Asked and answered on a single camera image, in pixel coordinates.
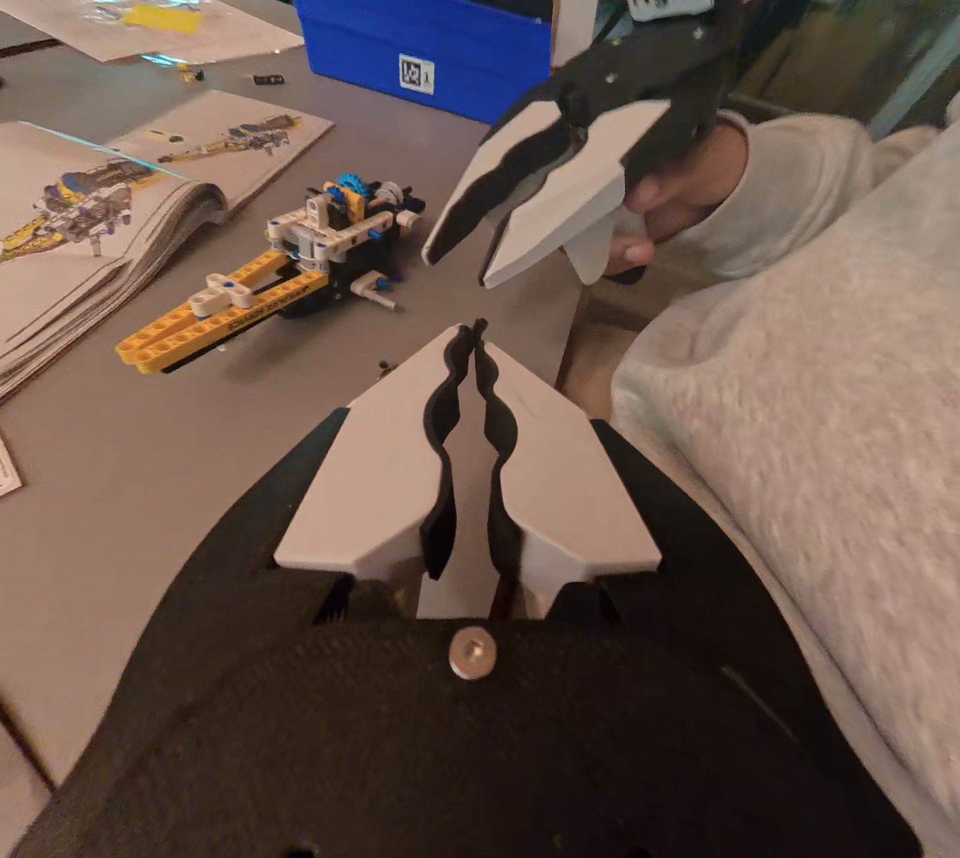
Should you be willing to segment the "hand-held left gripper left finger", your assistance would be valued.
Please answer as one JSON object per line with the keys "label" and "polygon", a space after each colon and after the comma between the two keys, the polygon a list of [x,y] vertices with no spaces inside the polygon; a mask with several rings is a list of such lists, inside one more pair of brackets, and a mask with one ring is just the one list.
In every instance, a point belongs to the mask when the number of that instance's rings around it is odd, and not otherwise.
{"label": "hand-held left gripper left finger", "polygon": [[443,574],[457,530],[445,443],[475,340],[471,327],[449,327],[350,403],[278,565],[364,581]]}

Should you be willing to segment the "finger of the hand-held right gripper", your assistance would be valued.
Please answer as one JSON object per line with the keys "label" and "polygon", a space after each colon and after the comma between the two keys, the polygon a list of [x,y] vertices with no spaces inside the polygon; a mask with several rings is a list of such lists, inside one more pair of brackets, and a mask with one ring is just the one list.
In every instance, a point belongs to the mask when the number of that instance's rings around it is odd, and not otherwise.
{"label": "finger of the hand-held right gripper", "polygon": [[422,249],[427,266],[469,237],[482,221],[494,225],[484,259],[492,266],[515,210],[539,193],[549,175],[582,146],[582,127],[552,100],[535,100],[490,131],[464,171]]}
{"label": "finger of the hand-held right gripper", "polygon": [[627,190],[622,159],[670,107],[668,99],[640,100],[599,115],[581,149],[510,213],[482,285],[498,287],[558,250],[582,284],[598,281]]}

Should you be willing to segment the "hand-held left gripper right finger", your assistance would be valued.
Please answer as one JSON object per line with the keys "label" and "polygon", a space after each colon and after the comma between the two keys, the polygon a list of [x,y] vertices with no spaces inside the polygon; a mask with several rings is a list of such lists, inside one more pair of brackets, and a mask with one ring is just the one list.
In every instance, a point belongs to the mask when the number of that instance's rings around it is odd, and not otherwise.
{"label": "hand-held left gripper right finger", "polygon": [[568,585],[656,571],[663,555],[587,414],[491,342],[474,365],[497,455],[490,559],[528,613],[545,617]]}

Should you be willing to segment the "yellow and white lego model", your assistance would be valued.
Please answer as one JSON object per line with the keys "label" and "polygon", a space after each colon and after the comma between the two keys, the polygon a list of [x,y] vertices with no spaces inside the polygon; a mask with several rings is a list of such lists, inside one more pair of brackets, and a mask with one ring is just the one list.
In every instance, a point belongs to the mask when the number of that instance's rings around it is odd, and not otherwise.
{"label": "yellow and white lego model", "polygon": [[265,252],[228,275],[208,275],[204,288],[115,353],[140,373],[170,373],[276,317],[307,317],[349,297],[396,311],[394,251],[425,209],[410,186],[353,173],[308,188],[301,207],[266,223]]}

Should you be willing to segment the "person's right forearm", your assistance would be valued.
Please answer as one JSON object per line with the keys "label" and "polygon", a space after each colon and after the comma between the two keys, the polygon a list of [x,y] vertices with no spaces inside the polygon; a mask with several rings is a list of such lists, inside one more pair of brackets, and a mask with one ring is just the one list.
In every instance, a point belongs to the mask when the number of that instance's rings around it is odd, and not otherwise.
{"label": "person's right forearm", "polygon": [[926,125],[871,138],[853,119],[802,114],[720,121],[747,140],[743,176],[723,204],[656,248],[654,263],[714,280],[753,276],[809,243],[935,142]]}

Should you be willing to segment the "lego instruction booklet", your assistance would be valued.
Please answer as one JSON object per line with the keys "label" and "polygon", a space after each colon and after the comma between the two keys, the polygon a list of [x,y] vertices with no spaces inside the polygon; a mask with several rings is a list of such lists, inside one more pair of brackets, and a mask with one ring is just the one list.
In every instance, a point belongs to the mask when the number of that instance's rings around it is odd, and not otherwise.
{"label": "lego instruction booklet", "polygon": [[213,89],[104,144],[4,122],[2,399],[135,295],[201,224],[222,224],[333,129]]}

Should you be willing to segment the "person's right hand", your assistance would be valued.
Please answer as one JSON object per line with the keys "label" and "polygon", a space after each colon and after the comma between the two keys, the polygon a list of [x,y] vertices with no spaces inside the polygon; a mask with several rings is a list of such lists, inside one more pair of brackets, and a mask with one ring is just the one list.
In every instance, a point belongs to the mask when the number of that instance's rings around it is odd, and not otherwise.
{"label": "person's right hand", "polygon": [[747,128],[739,117],[721,115],[687,155],[645,176],[626,193],[622,206],[640,223],[614,233],[606,277],[647,266],[658,245],[698,225],[726,202],[746,171]]}

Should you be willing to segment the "blue plastic bin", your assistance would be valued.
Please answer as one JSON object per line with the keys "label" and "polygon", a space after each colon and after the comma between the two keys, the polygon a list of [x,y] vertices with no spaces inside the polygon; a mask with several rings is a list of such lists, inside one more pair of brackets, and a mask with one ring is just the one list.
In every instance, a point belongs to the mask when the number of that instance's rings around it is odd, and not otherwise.
{"label": "blue plastic bin", "polygon": [[548,22],[470,0],[293,0],[315,73],[491,124],[551,73]]}

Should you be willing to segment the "person's light grey sweatshirt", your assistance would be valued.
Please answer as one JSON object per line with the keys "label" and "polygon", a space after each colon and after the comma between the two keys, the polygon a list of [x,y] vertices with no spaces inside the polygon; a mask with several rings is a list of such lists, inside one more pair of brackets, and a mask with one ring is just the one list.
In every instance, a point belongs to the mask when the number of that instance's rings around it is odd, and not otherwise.
{"label": "person's light grey sweatshirt", "polygon": [[785,610],[923,856],[958,856],[958,98],[817,237],[645,327],[612,424]]}

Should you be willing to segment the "plastic bag with yellow parts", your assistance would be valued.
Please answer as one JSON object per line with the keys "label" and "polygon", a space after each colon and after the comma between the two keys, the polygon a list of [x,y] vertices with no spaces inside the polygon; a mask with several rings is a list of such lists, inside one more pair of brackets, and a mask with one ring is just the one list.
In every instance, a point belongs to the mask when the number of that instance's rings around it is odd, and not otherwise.
{"label": "plastic bag with yellow parts", "polygon": [[1,0],[1,8],[101,62],[153,56],[204,65],[305,43],[222,0]]}

